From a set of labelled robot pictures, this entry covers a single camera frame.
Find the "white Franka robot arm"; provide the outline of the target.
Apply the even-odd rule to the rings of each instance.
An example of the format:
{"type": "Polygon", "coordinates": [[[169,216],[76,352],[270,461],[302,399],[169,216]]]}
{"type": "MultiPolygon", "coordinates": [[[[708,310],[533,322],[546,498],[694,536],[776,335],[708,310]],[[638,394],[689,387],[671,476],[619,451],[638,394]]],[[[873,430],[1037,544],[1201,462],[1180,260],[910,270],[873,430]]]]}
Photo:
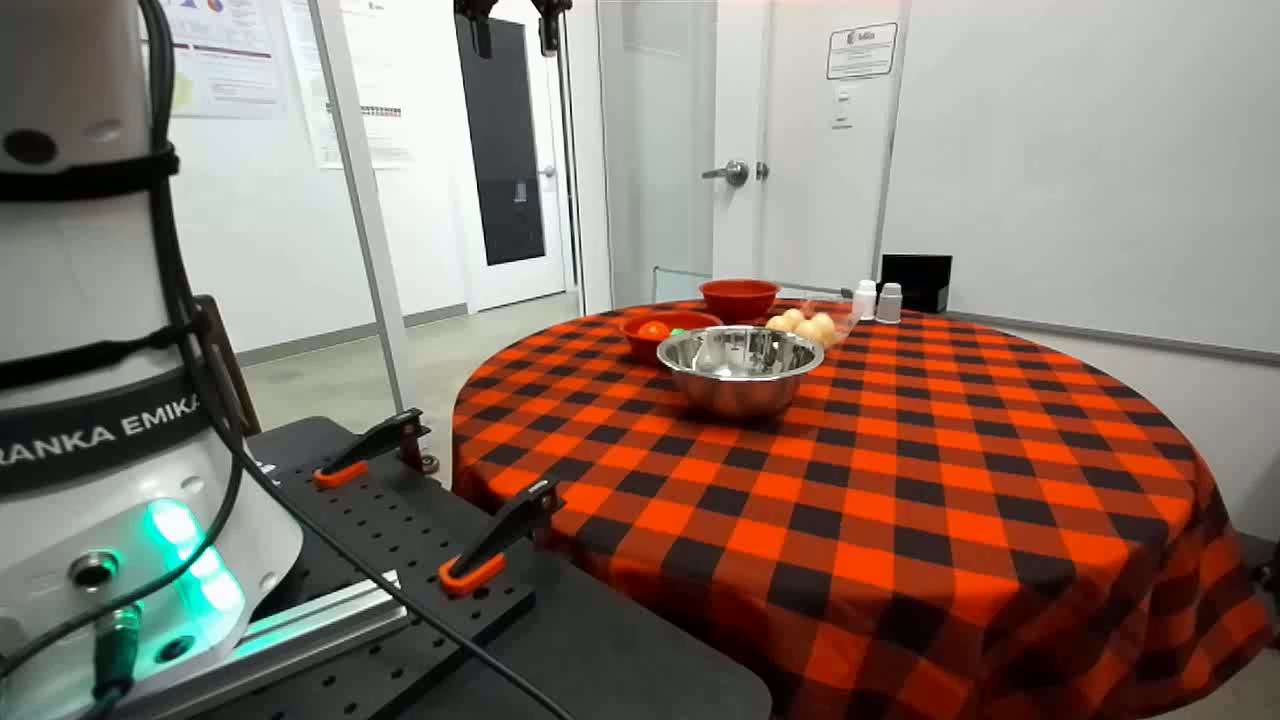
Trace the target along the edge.
{"type": "Polygon", "coordinates": [[[150,710],[302,550],[178,260],[161,0],[0,0],[0,720],[150,710]]]}

